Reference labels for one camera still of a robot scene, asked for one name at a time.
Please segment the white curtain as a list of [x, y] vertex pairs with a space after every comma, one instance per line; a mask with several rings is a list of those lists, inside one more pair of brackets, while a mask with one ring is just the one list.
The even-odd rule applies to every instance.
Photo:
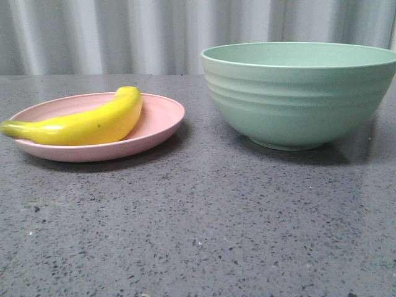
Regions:
[[200, 52], [303, 41], [395, 48], [394, 1], [2, 1], [1, 74], [200, 74]]

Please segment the green bowl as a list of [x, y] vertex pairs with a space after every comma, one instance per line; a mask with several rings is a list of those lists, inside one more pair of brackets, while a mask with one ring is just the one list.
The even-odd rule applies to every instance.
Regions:
[[307, 150], [365, 122], [395, 75], [395, 53], [342, 43], [238, 43], [203, 50], [222, 118], [253, 142]]

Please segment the pink plate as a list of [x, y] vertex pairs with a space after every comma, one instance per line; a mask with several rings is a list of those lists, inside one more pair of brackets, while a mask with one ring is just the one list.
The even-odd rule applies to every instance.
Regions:
[[[11, 117], [18, 121], [40, 121], [47, 118], [93, 109], [113, 97], [112, 92], [75, 95], [29, 107]], [[41, 145], [26, 140], [15, 144], [33, 156], [64, 162], [106, 161], [128, 157], [151, 149], [171, 137], [181, 124], [184, 107], [160, 95], [142, 94], [142, 112], [133, 130], [119, 142], [85, 146]]]

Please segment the yellow banana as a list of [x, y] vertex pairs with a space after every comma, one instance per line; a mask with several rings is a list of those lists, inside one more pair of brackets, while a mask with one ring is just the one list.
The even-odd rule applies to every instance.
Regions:
[[123, 139], [133, 130], [142, 104], [140, 90], [125, 86], [95, 109], [35, 122], [7, 120], [1, 123], [1, 132], [42, 145], [107, 144]]

